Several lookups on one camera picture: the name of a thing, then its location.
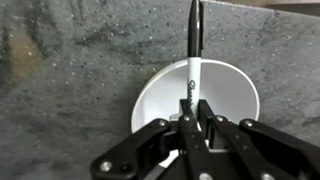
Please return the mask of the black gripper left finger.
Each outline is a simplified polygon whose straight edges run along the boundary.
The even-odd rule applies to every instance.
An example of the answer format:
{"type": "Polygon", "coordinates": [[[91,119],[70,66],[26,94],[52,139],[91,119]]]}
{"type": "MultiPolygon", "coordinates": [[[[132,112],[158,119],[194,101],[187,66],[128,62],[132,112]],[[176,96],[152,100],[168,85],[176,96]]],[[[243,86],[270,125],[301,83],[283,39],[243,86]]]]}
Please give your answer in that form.
{"type": "Polygon", "coordinates": [[[204,135],[186,99],[177,121],[157,118],[99,155],[90,164],[92,180],[143,180],[172,150],[181,152],[157,180],[213,178],[204,135]]]}

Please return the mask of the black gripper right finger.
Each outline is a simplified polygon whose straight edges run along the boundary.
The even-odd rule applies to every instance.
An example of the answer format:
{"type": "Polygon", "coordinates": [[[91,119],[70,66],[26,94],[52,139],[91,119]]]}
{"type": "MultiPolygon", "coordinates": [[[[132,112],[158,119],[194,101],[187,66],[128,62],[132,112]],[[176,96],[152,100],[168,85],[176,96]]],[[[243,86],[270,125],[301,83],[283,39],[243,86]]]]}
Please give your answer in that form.
{"type": "Polygon", "coordinates": [[[253,119],[238,124],[201,100],[198,118],[213,150],[225,150],[244,180],[320,180],[320,147],[253,119]]]}

